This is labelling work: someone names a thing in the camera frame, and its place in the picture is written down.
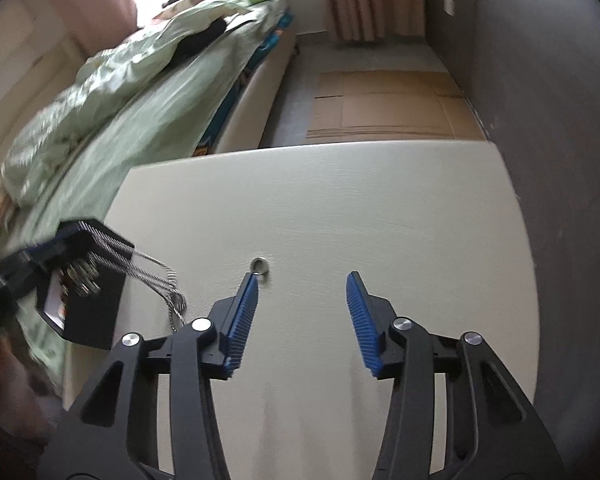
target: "headboard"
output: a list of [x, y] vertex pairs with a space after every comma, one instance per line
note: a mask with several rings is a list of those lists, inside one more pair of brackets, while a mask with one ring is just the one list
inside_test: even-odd
[[7, 92], [0, 101], [0, 165], [20, 130], [37, 111], [75, 82], [75, 75], [84, 61], [73, 41], [65, 38], [40, 57]]

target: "gray tile floor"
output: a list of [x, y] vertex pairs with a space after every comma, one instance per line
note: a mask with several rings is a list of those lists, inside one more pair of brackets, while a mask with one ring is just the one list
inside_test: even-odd
[[304, 142], [319, 73], [361, 70], [446, 72], [445, 66], [424, 42], [301, 46], [300, 54], [292, 58], [286, 69], [260, 147], [295, 146]]

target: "table top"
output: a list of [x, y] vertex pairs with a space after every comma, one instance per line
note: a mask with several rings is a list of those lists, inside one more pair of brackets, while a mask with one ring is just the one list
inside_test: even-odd
[[[177, 270], [187, 320], [234, 295], [255, 257], [269, 263], [242, 367], [212, 386], [234, 480], [371, 478], [392, 382], [363, 367], [345, 298], [352, 270], [431, 333], [480, 332], [533, 397], [534, 266], [488, 142], [296, 146], [136, 168], [106, 223]], [[170, 332], [165, 304], [135, 280], [116, 340], [131, 331]], [[89, 369], [72, 354], [68, 396]], [[169, 471], [167, 388], [161, 381], [158, 437]], [[433, 470], [442, 467], [444, 398], [437, 381]]]

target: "wall outlet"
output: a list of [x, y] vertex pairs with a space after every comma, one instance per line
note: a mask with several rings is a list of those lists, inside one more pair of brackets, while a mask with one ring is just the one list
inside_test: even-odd
[[453, 0], [442, 0], [444, 3], [444, 7], [445, 7], [445, 12], [449, 15], [449, 16], [455, 16], [456, 15], [456, 3]]

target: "green blanket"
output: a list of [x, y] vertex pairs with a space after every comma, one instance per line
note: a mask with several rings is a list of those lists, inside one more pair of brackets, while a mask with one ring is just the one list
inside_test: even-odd
[[[1, 253], [51, 237], [60, 221], [103, 220], [128, 171], [191, 156], [249, 58], [285, 12], [283, 0], [245, 7], [205, 0], [166, 27], [138, 34], [88, 60], [77, 81], [23, 129], [2, 166], [22, 208]], [[218, 17], [226, 32], [201, 54], [164, 72], [179, 41]], [[59, 386], [64, 342], [35, 312], [18, 313], [33, 356]]]

